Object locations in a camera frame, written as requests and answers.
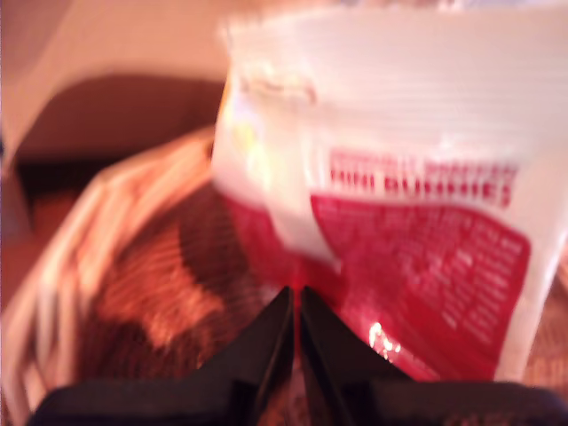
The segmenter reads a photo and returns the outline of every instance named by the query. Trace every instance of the woven texture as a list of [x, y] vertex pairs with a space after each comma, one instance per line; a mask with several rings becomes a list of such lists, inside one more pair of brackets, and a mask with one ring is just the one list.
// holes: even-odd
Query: woven texture
[[78, 377], [179, 377], [262, 309], [211, 184], [155, 217], [121, 253], [86, 321]]
[[550, 289], [525, 370], [526, 384], [544, 386], [568, 401], [568, 294], [557, 278]]

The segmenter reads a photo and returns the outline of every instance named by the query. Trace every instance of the red label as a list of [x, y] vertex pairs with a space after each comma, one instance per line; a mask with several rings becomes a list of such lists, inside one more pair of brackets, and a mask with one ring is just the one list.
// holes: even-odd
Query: red label
[[523, 235], [450, 205], [313, 196], [312, 206], [343, 260], [341, 315], [356, 333], [380, 324], [417, 357], [414, 370], [424, 362], [444, 379], [493, 379], [525, 280]]
[[332, 307], [345, 298], [341, 276], [326, 264], [287, 250], [280, 242], [267, 211], [227, 199], [234, 227], [251, 269], [263, 282], [277, 288], [315, 288]]

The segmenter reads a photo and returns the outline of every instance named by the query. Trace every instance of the food package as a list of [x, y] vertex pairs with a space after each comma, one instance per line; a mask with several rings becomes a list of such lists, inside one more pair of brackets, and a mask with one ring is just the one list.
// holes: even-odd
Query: food package
[[520, 380], [568, 228], [568, 9], [227, 31], [214, 179], [266, 286], [415, 379]]

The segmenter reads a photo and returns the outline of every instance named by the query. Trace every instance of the white wicker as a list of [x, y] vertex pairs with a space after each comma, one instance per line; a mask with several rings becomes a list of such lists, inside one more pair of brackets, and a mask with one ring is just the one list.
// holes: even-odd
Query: white wicker
[[209, 179], [210, 127], [100, 172], [2, 317], [2, 391], [24, 424], [46, 392], [74, 380], [75, 331], [114, 255], [148, 220]]

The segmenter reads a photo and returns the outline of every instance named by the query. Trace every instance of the white plastic bag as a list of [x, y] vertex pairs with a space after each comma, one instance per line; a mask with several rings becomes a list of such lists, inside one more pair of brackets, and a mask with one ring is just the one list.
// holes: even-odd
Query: white plastic bag
[[519, 380], [568, 224], [567, 22], [234, 25], [213, 168], [251, 261], [417, 379]]

